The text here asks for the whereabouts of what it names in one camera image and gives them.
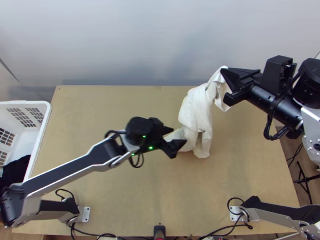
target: laundry basket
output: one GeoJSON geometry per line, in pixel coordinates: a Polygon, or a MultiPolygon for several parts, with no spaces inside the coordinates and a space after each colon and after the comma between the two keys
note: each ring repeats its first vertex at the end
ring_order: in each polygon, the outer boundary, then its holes
{"type": "Polygon", "coordinates": [[[51,104],[45,101],[0,102],[0,175],[9,162],[31,155],[24,180],[37,159],[51,104]]]}

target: cable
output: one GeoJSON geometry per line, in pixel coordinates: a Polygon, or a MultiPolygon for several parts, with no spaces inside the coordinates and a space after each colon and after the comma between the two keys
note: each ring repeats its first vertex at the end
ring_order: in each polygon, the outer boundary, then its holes
{"type": "Polygon", "coordinates": [[[144,164],[144,156],[143,153],[138,155],[138,160],[136,163],[133,162],[132,157],[129,158],[129,162],[131,164],[131,166],[133,166],[134,168],[141,168],[142,165],[144,164]]]}
{"type": "Polygon", "coordinates": [[[232,200],[234,200],[234,199],[238,199],[238,200],[240,200],[240,201],[242,201],[242,203],[244,203],[244,201],[241,199],[241,198],[230,198],[229,200],[228,200],[228,202],[227,202],[227,207],[228,207],[228,210],[229,210],[229,212],[231,212],[233,215],[240,215],[240,214],[242,214],[241,212],[239,212],[239,213],[234,213],[234,212],[232,212],[230,209],[230,207],[229,207],[229,204],[230,204],[230,202],[232,201],[232,200]]]}
{"type": "Polygon", "coordinates": [[[145,238],[145,237],[134,237],[134,238],[141,238],[141,239],[145,239],[145,240],[150,240],[149,238],[145,238]]]}
{"type": "Polygon", "coordinates": [[[264,131],[263,131],[263,136],[267,140],[271,140],[271,141],[281,138],[287,131],[289,131],[289,128],[287,126],[285,126],[285,127],[281,128],[280,131],[277,132],[276,134],[274,134],[273,136],[269,135],[272,119],[273,119],[272,116],[270,116],[268,114],[267,115],[266,127],[264,128],[264,131]]]}
{"type": "Polygon", "coordinates": [[[301,144],[297,147],[296,152],[294,153],[294,155],[293,155],[291,158],[288,158],[288,159],[287,159],[287,161],[290,160],[290,159],[292,159],[291,162],[289,163],[288,167],[291,166],[291,164],[293,163],[294,159],[296,158],[296,156],[298,156],[298,154],[300,153],[300,151],[301,151],[302,148],[303,148],[303,144],[301,143],[301,144]]]}
{"type": "Polygon", "coordinates": [[[72,240],[75,240],[74,239],[74,235],[73,235],[73,231],[77,231],[79,233],[82,233],[82,234],[85,234],[85,235],[88,235],[88,236],[95,236],[95,237],[98,237],[97,240],[101,237],[109,237],[109,238],[116,238],[117,236],[114,235],[114,234],[111,234],[111,233],[103,233],[101,235],[99,234],[93,234],[93,233],[87,233],[87,232],[83,232],[83,231],[80,231],[78,229],[76,229],[74,226],[76,225],[76,223],[73,223],[70,227],[70,235],[71,235],[71,238],[72,240]]]}
{"type": "Polygon", "coordinates": [[[319,56],[319,54],[320,54],[320,51],[316,54],[316,56],[314,56],[314,58],[317,58],[317,56],[319,56]]]}
{"type": "Polygon", "coordinates": [[[293,92],[293,84],[294,84],[294,82],[295,82],[299,77],[300,77],[300,74],[297,73],[297,75],[294,76],[294,78],[291,79],[290,84],[289,84],[289,86],[290,86],[290,92],[293,92]]]}
{"type": "MultiPolygon", "coordinates": [[[[120,134],[126,134],[126,132],[109,130],[109,131],[104,135],[104,138],[107,138],[111,133],[114,133],[114,134],[116,134],[117,136],[119,136],[120,134]]],[[[136,163],[134,163],[132,157],[130,157],[130,158],[129,158],[129,162],[130,162],[130,164],[131,164],[132,167],[134,167],[134,168],[141,168],[142,165],[144,164],[144,156],[143,156],[142,153],[139,154],[139,155],[138,155],[138,160],[137,160],[136,163]]]]}
{"type": "Polygon", "coordinates": [[[66,189],[63,189],[63,188],[59,188],[59,189],[57,189],[54,193],[55,193],[57,196],[61,197],[61,201],[64,200],[64,199],[66,199],[66,198],[65,198],[64,196],[61,196],[60,194],[58,194],[59,191],[64,191],[64,192],[70,193],[71,196],[72,196],[72,198],[75,200],[74,195],[73,195],[72,192],[70,192],[70,191],[68,191],[68,190],[66,190],[66,189]]]}
{"type": "Polygon", "coordinates": [[[115,130],[109,130],[105,135],[104,135],[104,138],[107,138],[111,133],[114,133],[114,134],[126,134],[126,132],[121,132],[121,131],[115,131],[115,130]]]}
{"type": "MultiPolygon", "coordinates": [[[[239,199],[240,201],[244,202],[241,198],[231,198],[231,199],[229,199],[229,200],[228,200],[228,203],[227,203],[229,212],[231,212],[230,209],[229,209],[229,203],[230,203],[230,201],[231,201],[232,199],[239,199]]],[[[238,219],[236,220],[236,223],[235,223],[234,225],[226,226],[226,227],[223,227],[223,228],[219,228],[218,230],[215,230],[215,231],[209,233],[208,235],[199,237],[198,240],[202,240],[202,239],[207,238],[207,237],[224,237],[224,236],[228,236],[230,233],[233,232],[233,230],[234,230],[236,227],[244,227],[244,226],[245,226],[245,227],[249,228],[250,230],[253,229],[253,227],[252,227],[251,225],[247,224],[247,223],[237,225],[238,221],[242,218],[242,216],[243,216],[244,214],[243,214],[243,213],[240,213],[240,214],[238,214],[238,215],[239,215],[239,217],[238,217],[238,219]],[[222,231],[222,230],[224,230],[224,229],[228,229],[228,228],[231,228],[231,230],[230,230],[228,233],[222,234],[222,235],[215,235],[215,233],[220,232],[220,231],[222,231]]]]}

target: white cloth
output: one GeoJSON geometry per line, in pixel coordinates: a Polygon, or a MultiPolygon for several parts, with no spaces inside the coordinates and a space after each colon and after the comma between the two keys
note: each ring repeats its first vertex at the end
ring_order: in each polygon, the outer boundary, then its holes
{"type": "Polygon", "coordinates": [[[209,150],[213,135],[213,102],[224,112],[230,108],[223,102],[225,93],[231,93],[231,90],[220,73],[221,68],[207,83],[188,91],[179,112],[179,122],[183,127],[165,137],[167,142],[172,139],[186,139],[187,142],[180,151],[193,150],[194,155],[198,158],[210,156],[209,150]]]}

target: wooden table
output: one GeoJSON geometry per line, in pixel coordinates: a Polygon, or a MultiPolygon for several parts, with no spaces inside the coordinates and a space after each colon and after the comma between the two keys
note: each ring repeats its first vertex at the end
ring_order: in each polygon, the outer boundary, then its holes
{"type": "MultiPolygon", "coordinates": [[[[157,117],[180,127],[178,113],[189,86],[58,86],[33,176],[77,158],[121,130],[133,116],[157,117]]],[[[192,152],[169,159],[162,151],[145,154],[145,164],[128,162],[108,172],[94,172],[65,186],[81,206],[90,206],[88,223],[77,228],[118,236],[151,236],[166,226],[168,236],[205,235],[232,225],[226,204],[252,195],[264,202],[298,207],[298,199],[279,141],[263,137],[266,114],[248,102],[227,112],[214,106],[210,157],[192,152]]],[[[53,193],[45,199],[59,200],[53,193]]],[[[232,234],[292,232],[265,221],[232,234]]],[[[32,221],[14,232],[69,235],[58,220],[32,221]]]]}

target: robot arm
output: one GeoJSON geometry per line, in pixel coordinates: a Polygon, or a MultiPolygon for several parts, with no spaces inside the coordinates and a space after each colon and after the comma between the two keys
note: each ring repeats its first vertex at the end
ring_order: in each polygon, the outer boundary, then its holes
{"type": "Polygon", "coordinates": [[[125,130],[110,131],[113,134],[93,145],[86,155],[23,183],[12,184],[3,190],[0,198],[5,226],[19,227],[30,220],[44,219],[58,219],[68,226],[77,221],[88,221],[90,208],[78,207],[74,198],[56,202],[42,200],[41,197],[93,171],[104,172],[116,168],[134,155],[161,149],[170,158],[175,158],[186,140],[166,142],[162,136],[172,131],[157,118],[134,117],[125,130]]]}
{"type": "Polygon", "coordinates": [[[265,220],[297,230],[303,238],[320,240],[320,206],[306,205],[301,208],[291,208],[261,202],[257,196],[252,196],[240,206],[231,207],[235,213],[242,213],[242,220],[265,220]]]}
{"type": "Polygon", "coordinates": [[[233,106],[248,100],[268,114],[264,129],[268,140],[279,139],[285,133],[289,138],[298,138],[304,132],[302,141],[308,156],[320,166],[320,60],[306,59],[293,77],[295,68],[292,58],[275,56],[267,60],[263,74],[259,69],[221,69],[232,90],[223,101],[233,106]],[[270,136],[273,118],[284,127],[270,136]]]}

